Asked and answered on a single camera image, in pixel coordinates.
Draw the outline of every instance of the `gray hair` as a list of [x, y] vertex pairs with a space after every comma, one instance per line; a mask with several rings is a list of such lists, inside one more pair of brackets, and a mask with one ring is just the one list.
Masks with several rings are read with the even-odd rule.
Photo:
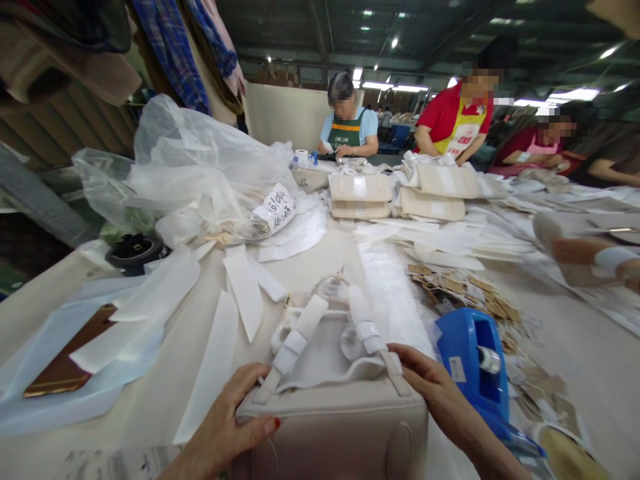
[[346, 71], [336, 73], [329, 82], [329, 105], [334, 107], [339, 101], [350, 98], [355, 93], [353, 88], [353, 80]]

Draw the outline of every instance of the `green apron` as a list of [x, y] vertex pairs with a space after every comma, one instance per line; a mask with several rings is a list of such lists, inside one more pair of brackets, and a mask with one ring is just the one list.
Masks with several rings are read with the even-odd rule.
[[342, 120], [333, 114], [333, 125], [331, 126], [331, 132], [329, 132], [329, 143], [335, 151], [340, 145], [348, 145], [350, 147], [360, 146], [360, 124], [362, 123], [362, 116], [367, 110], [362, 110], [362, 113], [356, 120]]

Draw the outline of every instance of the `red shirt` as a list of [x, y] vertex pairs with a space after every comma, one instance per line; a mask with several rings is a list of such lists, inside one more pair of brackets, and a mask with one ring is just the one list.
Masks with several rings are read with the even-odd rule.
[[[520, 150], [521, 152], [526, 152], [527, 149], [531, 146], [531, 142], [534, 142], [534, 145], [538, 147], [552, 147], [553, 143], [542, 143], [538, 140], [538, 128], [531, 127], [528, 129], [522, 129], [518, 133], [516, 133], [511, 140], [505, 143], [504, 147], [500, 149], [498, 155], [496, 155], [495, 162], [492, 167], [506, 167], [508, 164], [503, 163], [502, 160], [510, 156], [515, 151]], [[562, 152], [565, 149], [565, 140], [561, 139], [558, 142], [558, 148], [556, 149], [556, 153]]]
[[[431, 129], [429, 136], [432, 142], [436, 143], [445, 140], [453, 133], [453, 127], [455, 126], [455, 120], [458, 116], [458, 110], [460, 110], [460, 89], [462, 83], [452, 86], [442, 92], [438, 93], [433, 100], [431, 100], [416, 126], [424, 125]], [[470, 105], [463, 107], [464, 115], [481, 115], [483, 109], [487, 110], [487, 116], [480, 126], [480, 133], [487, 134], [489, 127], [491, 126], [491, 118], [493, 116], [493, 105]]]

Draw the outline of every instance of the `light blue shirt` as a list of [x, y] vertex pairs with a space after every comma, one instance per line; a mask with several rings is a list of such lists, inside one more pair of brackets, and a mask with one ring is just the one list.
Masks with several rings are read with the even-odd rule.
[[[356, 118], [360, 118], [360, 114], [364, 107], [358, 107], [358, 112], [355, 114]], [[320, 140], [329, 141], [329, 134], [331, 133], [331, 126], [333, 125], [333, 115], [331, 112], [325, 119], [325, 124], [322, 126], [322, 133], [320, 133]], [[378, 134], [378, 117], [373, 110], [367, 110], [362, 116], [360, 122], [360, 145], [366, 143], [366, 138], [372, 135]]]

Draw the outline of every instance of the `pink apron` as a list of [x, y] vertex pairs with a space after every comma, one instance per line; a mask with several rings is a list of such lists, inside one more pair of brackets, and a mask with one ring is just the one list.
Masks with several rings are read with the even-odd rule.
[[[535, 137], [536, 135], [533, 136], [533, 140], [531, 140], [531, 144], [529, 148], [527, 148], [526, 153], [530, 153], [532, 155], [555, 155], [558, 153], [557, 143], [554, 143], [551, 147], [541, 147], [540, 145], [535, 144]], [[508, 167], [490, 168], [489, 173], [495, 173], [496, 175], [502, 175], [503, 177], [517, 177], [520, 173], [524, 172], [524, 170], [542, 168], [546, 167], [541, 163], [518, 163]]]

